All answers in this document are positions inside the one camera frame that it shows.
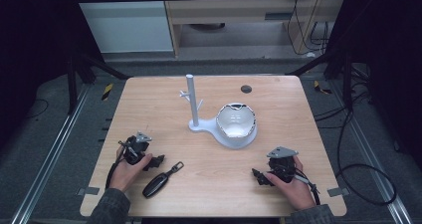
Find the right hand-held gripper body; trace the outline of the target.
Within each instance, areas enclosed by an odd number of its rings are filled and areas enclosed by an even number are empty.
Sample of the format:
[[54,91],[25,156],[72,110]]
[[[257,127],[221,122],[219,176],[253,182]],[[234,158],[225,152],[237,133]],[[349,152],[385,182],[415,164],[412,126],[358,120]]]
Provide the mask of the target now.
[[278,146],[274,148],[267,154],[271,172],[284,182],[290,183],[296,173],[294,156],[297,154],[297,151],[286,147]]

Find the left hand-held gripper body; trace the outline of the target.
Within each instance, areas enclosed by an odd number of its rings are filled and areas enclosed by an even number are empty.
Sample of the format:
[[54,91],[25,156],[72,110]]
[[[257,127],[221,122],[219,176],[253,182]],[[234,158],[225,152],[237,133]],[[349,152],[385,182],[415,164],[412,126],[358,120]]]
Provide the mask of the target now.
[[151,137],[140,131],[136,135],[130,136],[125,142],[120,141],[121,151],[117,156],[117,160],[125,160],[131,165],[139,163],[145,156],[151,141]]

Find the person's left hand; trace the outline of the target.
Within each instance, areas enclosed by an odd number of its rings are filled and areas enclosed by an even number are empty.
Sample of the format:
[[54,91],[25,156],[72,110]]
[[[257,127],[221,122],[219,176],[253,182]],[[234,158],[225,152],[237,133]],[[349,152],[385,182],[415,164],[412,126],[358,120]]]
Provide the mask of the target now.
[[119,162],[110,178],[108,187],[125,192],[136,180],[142,169],[150,162],[152,154],[148,153],[139,163],[131,165],[125,159],[119,157],[121,151],[122,147],[116,151],[116,157],[119,159]]

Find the person's right hand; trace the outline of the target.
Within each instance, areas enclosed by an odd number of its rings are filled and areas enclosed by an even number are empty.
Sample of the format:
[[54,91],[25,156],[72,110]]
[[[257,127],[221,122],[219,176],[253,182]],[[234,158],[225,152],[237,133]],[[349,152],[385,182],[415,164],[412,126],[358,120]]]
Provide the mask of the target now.
[[293,179],[290,183],[286,183],[269,172],[265,173],[265,177],[284,194],[295,210],[305,210],[317,206],[309,187],[302,181]]

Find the black car key fob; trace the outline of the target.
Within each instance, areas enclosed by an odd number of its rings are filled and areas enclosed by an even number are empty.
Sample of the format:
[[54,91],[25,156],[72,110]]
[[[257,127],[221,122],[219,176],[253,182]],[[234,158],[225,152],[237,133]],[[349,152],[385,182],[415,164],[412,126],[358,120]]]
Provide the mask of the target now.
[[182,167],[184,166],[184,163],[182,161],[177,162],[174,164],[168,171],[162,172],[158,175],[156,175],[150,182],[147,183],[147,185],[142,190],[142,195],[145,198],[151,198],[155,194],[157,194],[168,182],[169,177],[178,172]]

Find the yellow and black tape strip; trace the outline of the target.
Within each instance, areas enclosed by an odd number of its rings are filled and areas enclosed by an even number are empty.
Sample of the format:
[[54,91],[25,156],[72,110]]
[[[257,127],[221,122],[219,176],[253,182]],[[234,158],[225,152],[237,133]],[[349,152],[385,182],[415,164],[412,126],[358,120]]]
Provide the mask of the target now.
[[323,93],[323,94],[326,94],[326,95],[332,94],[332,92],[331,92],[330,89],[323,89],[320,86],[320,84],[319,84],[318,81],[314,81],[314,89],[315,89],[315,91],[320,92],[320,93]]
[[112,90],[112,87],[113,87],[113,83],[109,83],[105,86],[105,90],[102,95],[102,101],[106,101],[108,99],[108,96]]

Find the white key stand with pole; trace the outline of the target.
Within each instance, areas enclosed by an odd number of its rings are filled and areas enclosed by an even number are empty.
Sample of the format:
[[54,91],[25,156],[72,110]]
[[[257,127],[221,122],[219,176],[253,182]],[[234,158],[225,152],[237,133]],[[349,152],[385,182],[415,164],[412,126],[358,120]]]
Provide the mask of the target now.
[[219,142],[221,145],[230,149],[241,149],[248,146],[254,141],[258,133],[257,121],[256,121],[255,129],[247,137],[229,138],[225,136],[216,123],[216,116],[218,112],[214,117],[210,119],[204,119],[199,116],[199,109],[203,101],[200,101],[200,102],[196,101],[194,76],[191,74],[186,75],[186,83],[187,83],[187,91],[186,92],[181,91],[180,96],[188,100],[190,103],[192,119],[189,121],[188,127],[190,128],[191,131],[208,132],[215,138],[217,142]]

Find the black metal stand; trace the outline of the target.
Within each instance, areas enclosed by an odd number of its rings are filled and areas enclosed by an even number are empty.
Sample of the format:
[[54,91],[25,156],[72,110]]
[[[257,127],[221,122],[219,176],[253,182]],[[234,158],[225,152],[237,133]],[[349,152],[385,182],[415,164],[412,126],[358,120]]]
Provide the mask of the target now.
[[69,110],[68,114],[73,113],[78,104],[78,90],[76,75],[79,75],[84,84],[92,84],[96,80],[96,75],[91,66],[101,69],[102,71],[112,75],[119,80],[129,79],[129,75],[119,72],[107,65],[104,61],[100,61],[92,56],[82,53],[71,54],[66,63],[68,91],[69,91]]
[[333,79],[342,73],[342,100],[346,108],[352,111],[351,97],[351,53],[349,51],[328,51],[325,54],[311,60],[304,66],[287,73],[287,76],[299,77],[319,64],[327,63],[323,75],[327,79]]

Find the white cabinet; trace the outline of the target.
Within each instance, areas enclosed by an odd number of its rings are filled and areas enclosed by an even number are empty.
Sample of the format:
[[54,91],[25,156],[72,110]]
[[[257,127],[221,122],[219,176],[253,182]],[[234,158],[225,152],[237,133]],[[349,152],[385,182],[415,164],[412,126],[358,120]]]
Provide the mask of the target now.
[[103,54],[173,51],[166,10],[160,1],[80,6]]

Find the dark curtain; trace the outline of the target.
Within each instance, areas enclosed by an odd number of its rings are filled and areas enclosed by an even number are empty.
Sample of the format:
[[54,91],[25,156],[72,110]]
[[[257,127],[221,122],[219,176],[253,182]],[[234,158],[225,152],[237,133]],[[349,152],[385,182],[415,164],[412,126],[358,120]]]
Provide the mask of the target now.
[[422,0],[343,0],[328,42],[370,69],[370,88],[398,142],[422,169]]
[[61,23],[75,49],[103,58],[78,4],[47,0],[0,0],[0,150],[23,122],[38,87],[67,72],[66,42],[47,18]]

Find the grey metal table bracket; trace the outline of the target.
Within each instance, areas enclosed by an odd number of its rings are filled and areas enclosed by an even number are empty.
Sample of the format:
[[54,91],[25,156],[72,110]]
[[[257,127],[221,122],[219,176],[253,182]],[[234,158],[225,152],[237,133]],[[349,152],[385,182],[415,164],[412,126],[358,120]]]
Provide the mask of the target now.
[[100,189],[98,187],[85,187],[79,188],[77,191],[78,196],[85,196],[85,195],[98,195]]
[[340,188],[340,187],[329,189],[327,191],[327,193],[328,193],[328,195],[330,197],[334,197],[334,196],[346,196],[346,195],[349,195],[350,194],[350,192],[349,192],[349,190],[347,188]]

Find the metal floor rail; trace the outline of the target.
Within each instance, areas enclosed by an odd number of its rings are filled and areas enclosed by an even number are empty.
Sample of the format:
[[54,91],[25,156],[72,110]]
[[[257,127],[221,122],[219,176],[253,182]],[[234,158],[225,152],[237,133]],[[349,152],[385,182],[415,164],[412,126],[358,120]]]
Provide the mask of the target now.
[[90,89],[90,85],[82,85],[81,92],[77,96],[75,109],[67,115],[29,191],[13,215],[10,224],[28,223],[86,103]]
[[[349,190],[352,191],[348,180],[344,178],[344,173],[347,170],[352,169],[353,167],[368,169],[372,180],[375,183],[376,189],[381,196],[381,200],[372,200],[359,192],[356,192],[355,195],[372,205],[386,207],[395,224],[414,224],[412,218],[410,217],[410,214],[408,213],[404,203],[402,202],[398,194],[396,185],[387,175],[384,166],[380,163],[373,149],[370,147],[369,141],[363,133],[360,124],[358,123],[357,119],[353,116],[353,112],[349,111],[343,103],[340,85],[337,82],[329,82],[329,85],[331,86],[333,95],[336,97],[339,104],[341,105],[341,111],[344,113],[344,120],[341,125],[340,136],[336,145],[336,162],[338,176],[347,185]],[[357,149],[362,155],[363,162],[342,166],[340,162],[340,147],[344,131],[347,128],[350,130],[351,135],[355,140]]]

